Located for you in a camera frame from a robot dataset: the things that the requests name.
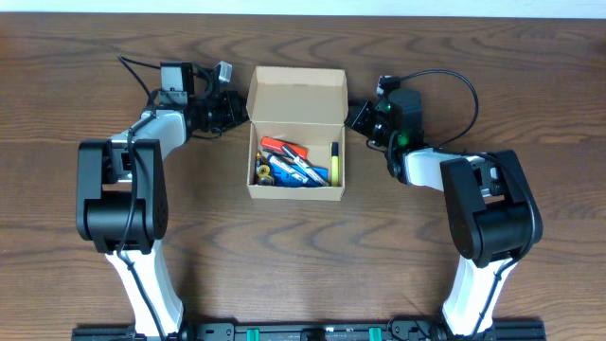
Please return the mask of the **clear correction tape dispenser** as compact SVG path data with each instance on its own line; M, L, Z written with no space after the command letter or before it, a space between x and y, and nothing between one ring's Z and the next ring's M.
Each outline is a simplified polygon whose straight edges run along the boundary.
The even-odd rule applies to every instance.
M273 186L275 184L275 178L272 175L272 170L269 161L266 157L257 152L256 154L256 184L259 186Z

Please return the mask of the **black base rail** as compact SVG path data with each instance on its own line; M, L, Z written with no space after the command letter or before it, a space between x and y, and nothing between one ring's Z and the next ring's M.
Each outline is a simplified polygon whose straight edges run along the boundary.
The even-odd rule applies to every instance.
M545 341L540 320L495 320L473 337L482 341ZM454 340L440 324L396 319L388 323L265 324L207 323L170 334L169 341L424 341Z

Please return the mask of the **blue white marker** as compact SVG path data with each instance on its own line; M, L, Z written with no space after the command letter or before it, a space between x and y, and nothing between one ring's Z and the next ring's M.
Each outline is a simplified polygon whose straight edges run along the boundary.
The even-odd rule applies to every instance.
M295 170L291 164L283 161L280 157L269 155L267 159L269 161L269 164L273 164L275 166L280 167L281 169L289 173L294 179L299 180L303 183L307 183L309 181L309 178L306 175L303 175L302 173Z

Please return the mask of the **blue plastic case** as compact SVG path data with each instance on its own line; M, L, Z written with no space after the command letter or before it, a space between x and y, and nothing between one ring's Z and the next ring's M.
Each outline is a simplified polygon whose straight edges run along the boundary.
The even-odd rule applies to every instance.
M271 174L275 179L275 185L277 187L285 187L285 188L317 188L317 187L320 187L320 184L313 181L310 178L310 176L296 164L292 164L292 167L296 171L302 173L303 175L306 175L309 178L309 181L307 183L303 183L299 180L294 179L289 173L287 173L285 170L281 169L278 166L270 164L269 167L271 170Z

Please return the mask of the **yellow highlighter pen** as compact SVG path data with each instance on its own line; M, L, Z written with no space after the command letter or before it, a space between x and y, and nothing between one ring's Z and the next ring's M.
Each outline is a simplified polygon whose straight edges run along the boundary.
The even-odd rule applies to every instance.
M340 157L337 142L330 143L330 185L332 187L340 186Z

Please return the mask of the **black white marker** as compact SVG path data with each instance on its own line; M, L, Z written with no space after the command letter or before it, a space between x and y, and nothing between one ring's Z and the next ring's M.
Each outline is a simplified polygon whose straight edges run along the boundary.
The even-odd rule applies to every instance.
M295 150L293 150L289 145L284 144L281 147L282 151L284 151L289 157L293 159L293 161L304 171L306 174L317 184L322 187L328 187L330 184L323 177L317 173L312 166L303 159Z

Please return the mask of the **red black stapler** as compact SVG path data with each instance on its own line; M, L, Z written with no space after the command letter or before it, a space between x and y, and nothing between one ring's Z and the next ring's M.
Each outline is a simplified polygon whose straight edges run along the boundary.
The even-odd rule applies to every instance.
M303 159L308 157L308 149L299 145L296 145L291 142L286 142L280 139L271 138L269 136L264 136L260 141L261 148L268 153L275 153L280 156L288 157L283 150L283 146L290 147L294 152L300 155Z

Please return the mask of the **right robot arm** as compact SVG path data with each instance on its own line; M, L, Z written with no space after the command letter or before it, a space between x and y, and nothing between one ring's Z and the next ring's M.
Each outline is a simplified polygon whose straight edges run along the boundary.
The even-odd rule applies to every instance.
M353 101L345 126L382 148L389 174L444 196L459 253L454 283L426 340L487 336L508 275L540 240L542 219L517 154L447 152L424 139L417 91L392 89Z

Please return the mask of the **brown cardboard box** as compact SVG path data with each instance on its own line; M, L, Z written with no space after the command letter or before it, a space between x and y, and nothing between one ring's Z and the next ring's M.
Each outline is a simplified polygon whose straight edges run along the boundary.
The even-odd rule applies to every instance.
M346 188L344 121L348 113L342 69L258 66L246 109L251 120L246 186L254 199L339 201ZM330 143L339 144L340 186L285 188L256 184L256 154L264 136L308 149L308 162L330 173Z

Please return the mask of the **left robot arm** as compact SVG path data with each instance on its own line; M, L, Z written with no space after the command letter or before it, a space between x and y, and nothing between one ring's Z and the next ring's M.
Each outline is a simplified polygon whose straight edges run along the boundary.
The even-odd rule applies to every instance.
M116 269L134 311L128 327L81 327L75 340L194 340L172 286L162 240L169 219L164 160L190 139L211 140L246 121L245 100L226 89L232 65L158 64L136 123L78 150L76 224Z

